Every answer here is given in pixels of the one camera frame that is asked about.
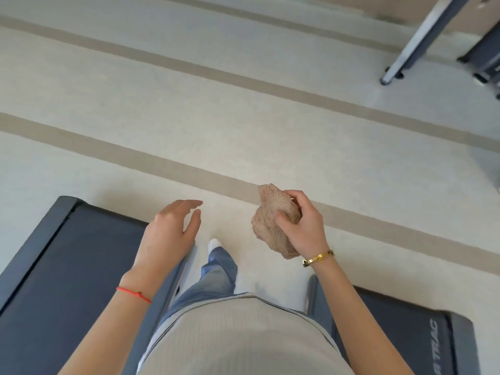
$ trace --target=brown stripe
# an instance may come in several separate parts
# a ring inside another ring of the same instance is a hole
[[[258,186],[145,152],[0,113],[0,131],[86,157],[149,173],[174,182],[259,205]],[[500,254],[320,202],[313,203],[326,226],[500,275]]]
[[[399,53],[404,47],[404,46],[396,46],[389,43],[381,43],[374,41],[372,39],[359,38],[332,30],[321,29],[319,27],[304,25],[303,23],[291,22],[276,17],[270,17],[254,12],[248,12],[245,10],[231,8],[229,6],[224,6],[220,4],[213,4],[211,2],[206,2],[202,0],[165,0],[165,1],[175,2],[177,4],[182,4],[199,9],[209,10],[212,12],[222,13],[230,15],[232,17],[245,18],[250,21],[265,23],[267,25],[272,25],[276,27],[283,27],[290,30],[300,31],[306,34],[317,35],[323,38],[335,39],[341,42],[351,43],[367,48],[373,48],[375,50],[380,50],[380,51]],[[456,62],[450,59],[442,58],[440,56],[426,55],[425,59],[450,66],[458,66]]]
[[[500,153],[500,140],[0,15],[0,26]]]

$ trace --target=red bracelet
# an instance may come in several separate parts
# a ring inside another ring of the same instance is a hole
[[[134,295],[136,297],[139,297],[141,299],[143,299],[144,301],[148,302],[151,304],[151,300],[149,300],[147,297],[145,296],[142,296],[142,293],[141,292],[134,292],[134,291],[131,291],[131,290],[126,290],[125,288],[122,288],[122,287],[116,287],[116,290],[118,291],[123,291],[123,292],[126,292],[126,293],[129,293],[131,295]]]

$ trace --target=foot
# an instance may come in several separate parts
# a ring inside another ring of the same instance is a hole
[[[212,252],[212,250],[216,247],[222,247],[221,241],[219,241],[216,238],[212,238],[209,242],[209,246],[207,249],[209,250],[209,254]]]

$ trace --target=blue jeans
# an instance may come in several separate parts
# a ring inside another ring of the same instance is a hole
[[[195,302],[204,302],[234,294],[238,266],[231,255],[222,247],[214,248],[209,261],[202,267],[202,277],[172,304],[161,319],[160,326],[167,318]]]

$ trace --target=caster wheel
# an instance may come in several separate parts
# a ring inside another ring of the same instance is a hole
[[[467,58],[466,56],[459,56],[457,58],[457,62],[459,62],[460,64],[467,64],[469,62],[469,58]]]
[[[486,79],[484,76],[479,75],[478,73],[472,75],[472,78],[477,81],[479,85],[485,85],[488,82],[488,79]]]
[[[385,72],[389,71],[389,68],[390,67],[387,67],[385,69]],[[396,75],[394,75],[394,78],[398,79],[398,80],[402,80],[402,79],[404,79],[404,75],[403,75],[403,73],[401,71],[399,71]]]

